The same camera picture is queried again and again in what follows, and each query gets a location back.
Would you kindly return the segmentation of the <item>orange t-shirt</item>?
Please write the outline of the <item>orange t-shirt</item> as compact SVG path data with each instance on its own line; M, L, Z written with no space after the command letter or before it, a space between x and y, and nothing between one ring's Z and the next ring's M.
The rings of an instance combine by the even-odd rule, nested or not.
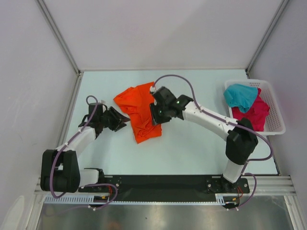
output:
M161 125L153 125L150 104L154 98L150 94L153 82L129 87L113 100L130 117L130 123L136 142L142 143L150 138L162 135Z

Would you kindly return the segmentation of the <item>teal t-shirt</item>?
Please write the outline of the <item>teal t-shirt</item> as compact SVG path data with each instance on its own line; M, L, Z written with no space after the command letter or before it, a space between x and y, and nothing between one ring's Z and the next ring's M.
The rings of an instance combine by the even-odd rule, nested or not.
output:
M224 91L224 98L231 108L237 107L240 112L247 113L258 96L258 89L242 84L232 84Z

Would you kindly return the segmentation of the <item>white plastic basket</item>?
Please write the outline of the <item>white plastic basket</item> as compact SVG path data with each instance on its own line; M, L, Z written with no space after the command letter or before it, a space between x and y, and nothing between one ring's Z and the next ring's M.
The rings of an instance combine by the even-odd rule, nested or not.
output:
M225 89L233 84L241 84L249 87L258 88L261 90L259 93L260 98L270 107L269 114L265 117L263 130L257 131L263 136L281 135L286 131L283 117L275 98L274 91L271 85L264 80L228 80L224 83Z

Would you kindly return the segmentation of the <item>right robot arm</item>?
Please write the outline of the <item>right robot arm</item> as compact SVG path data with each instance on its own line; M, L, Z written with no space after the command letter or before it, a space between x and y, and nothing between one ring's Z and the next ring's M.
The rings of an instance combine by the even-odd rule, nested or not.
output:
M154 102L150 112L154 125L170 122L172 118L195 123L217 134L226 142L225 154L228 158L223 172L221 186L226 192L238 188L238 179L251 153L258 145L258 138L251 122L243 118L236 120L222 116L200 105L195 100L181 95L178 98L166 87L150 87Z

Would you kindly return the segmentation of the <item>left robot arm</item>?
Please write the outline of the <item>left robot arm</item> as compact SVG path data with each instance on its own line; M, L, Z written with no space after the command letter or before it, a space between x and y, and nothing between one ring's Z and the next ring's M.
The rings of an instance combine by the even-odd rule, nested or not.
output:
M88 114L83 117L73 137L56 149L44 151L40 188L54 193L74 193L89 185L97 192L102 191L106 186L103 170L91 167L80 169L78 158L104 129L117 132L129 121L112 106L90 103Z

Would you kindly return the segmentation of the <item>magenta t-shirt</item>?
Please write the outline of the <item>magenta t-shirt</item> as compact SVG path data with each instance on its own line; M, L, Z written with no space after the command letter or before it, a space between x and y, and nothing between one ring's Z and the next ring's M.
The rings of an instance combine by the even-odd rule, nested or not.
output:
M264 131L266 117L270 114L270 107L262 100L260 93L261 89L258 88L257 98L246 113L241 112L238 107L232 108L233 118L237 120L247 118L251 122L253 129L257 132Z

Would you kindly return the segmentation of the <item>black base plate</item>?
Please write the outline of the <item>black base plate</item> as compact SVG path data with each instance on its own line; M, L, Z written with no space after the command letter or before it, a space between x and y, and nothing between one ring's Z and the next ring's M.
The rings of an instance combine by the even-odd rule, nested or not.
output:
M220 175L106 175L107 186L80 188L83 193L106 193L114 185L119 201L213 201L216 194L247 195L248 181L231 184Z

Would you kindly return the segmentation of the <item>aluminium frame rail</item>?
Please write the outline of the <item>aluminium frame rail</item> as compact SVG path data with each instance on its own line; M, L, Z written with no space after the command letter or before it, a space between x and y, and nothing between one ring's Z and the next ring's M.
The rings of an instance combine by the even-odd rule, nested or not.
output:
M256 196L296 196L291 176L255 176Z

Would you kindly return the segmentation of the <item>left rear frame post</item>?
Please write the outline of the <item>left rear frame post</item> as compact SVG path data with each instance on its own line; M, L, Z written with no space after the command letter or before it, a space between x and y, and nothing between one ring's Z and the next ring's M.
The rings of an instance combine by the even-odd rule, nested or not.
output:
M60 46L65 58L68 60L69 65L71 66L71 68L73 69L74 73L79 76L80 75L80 70L77 66L77 63L62 35L62 33L60 32L56 21L54 20L50 10L48 9L46 3L44 0L35 0L37 6L39 7L44 19L46 20L48 26L50 27L58 45Z

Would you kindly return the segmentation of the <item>frame post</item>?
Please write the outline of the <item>frame post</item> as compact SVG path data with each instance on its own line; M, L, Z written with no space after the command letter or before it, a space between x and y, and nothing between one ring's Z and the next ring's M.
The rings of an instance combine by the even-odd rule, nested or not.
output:
M46 3L44 0L35 0L37 6L39 7L44 19L46 20L48 26L50 27L58 45L60 46L65 58L68 60L69 65L71 66L71 68L73 69L74 73L79 76L80 75L80 70L77 66L77 63L62 35L62 33L60 32L56 21L54 20L50 10L48 9Z
M276 26L278 25L279 21L281 20L283 14L285 13L287 7L291 3L291 0L282 0L279 4L276 12L273 15L267 29L265 30L264 35L262 36L259 45L257 46L254 54L252 55L247 67L245 68L245 73L249 76L252 68L254 67L255 63L257 62L259 56L261 55L263 49L265 48L268 40L270 39L272 33L274 32Z

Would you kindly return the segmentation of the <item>right rear frame post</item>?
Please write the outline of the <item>right rear frame post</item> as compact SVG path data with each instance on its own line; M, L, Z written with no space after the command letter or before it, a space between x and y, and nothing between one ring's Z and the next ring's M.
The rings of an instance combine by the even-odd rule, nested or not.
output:
M254 67L255 63L257 62L259 56L261 55L263 49L265 48L268 40L270 39L272 33L274 32L276 26L278 25L279 21L281 20L283 14L285 13L287 7L291 3L291 0L282 0L279 4L276 12L273 15L267 29L265 30L264 35L262 36L259 45L257 46L254 54L252 55L247 67L245 68L245 73L249 76L252 68Z

